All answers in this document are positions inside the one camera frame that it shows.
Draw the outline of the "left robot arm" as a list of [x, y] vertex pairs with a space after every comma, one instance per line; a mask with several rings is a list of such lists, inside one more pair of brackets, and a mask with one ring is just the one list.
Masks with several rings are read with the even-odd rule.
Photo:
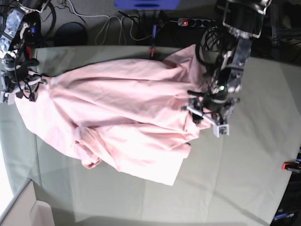
[[217, 125], [226, 124], [239, 103], [244, 66], [251, 54], [252, 42], [261, 35], [269, 0], [226, 0], [223, 17], [218, 25], [218, 55], [213, 63], [200, 57], [201, 44], [197, 43], [197, 61], [205, 66], [205, 91], [189, 91], [190, 101], [197, 113], [191, 113], [196, 124], [205, 119], [205, 110]]

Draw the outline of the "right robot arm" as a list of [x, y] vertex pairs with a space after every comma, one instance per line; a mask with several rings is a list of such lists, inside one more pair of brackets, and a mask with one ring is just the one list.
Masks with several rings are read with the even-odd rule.
[[[46, 8], [51, 11], [52, 24], [42, 35], [40, 14]], [[18, 0], [9, 11], [0, 36], [1, 103], [12, 105], [16, 97], [36, 100], [36, 91], [46, 80], [44, 74], [32, 70], [39, 61], [31, 56], [31, 48], [46, 43], [55, 23], [56, 12], [49, 0]]]

